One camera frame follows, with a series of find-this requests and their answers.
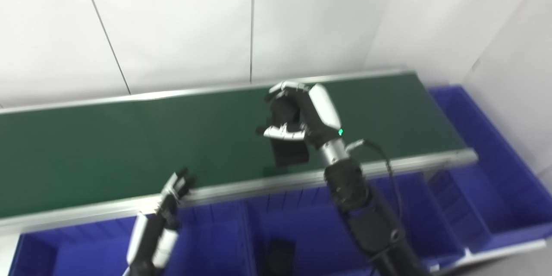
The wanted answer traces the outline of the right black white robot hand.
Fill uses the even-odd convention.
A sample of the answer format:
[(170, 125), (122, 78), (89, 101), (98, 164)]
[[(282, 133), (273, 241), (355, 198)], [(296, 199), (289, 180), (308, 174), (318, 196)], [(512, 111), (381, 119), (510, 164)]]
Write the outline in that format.
[(284, 80), (272, 86), (264, 100), (271, 103), (272, 122), (257, 127), (258, 136), (346, 153), (341, 119), (323, 84)]

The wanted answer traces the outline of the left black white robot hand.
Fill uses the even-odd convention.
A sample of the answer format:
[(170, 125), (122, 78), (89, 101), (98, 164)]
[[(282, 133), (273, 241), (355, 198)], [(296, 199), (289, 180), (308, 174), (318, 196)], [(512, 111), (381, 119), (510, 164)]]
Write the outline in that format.
[(142, 212), (135, 218), (126, 254), (125, 276), (160, 276), (163, 274), (179, 237), (181, 221), (178, 207), (195, 182), (185, 167), (174, 172), (160, 192), (154, 214)]

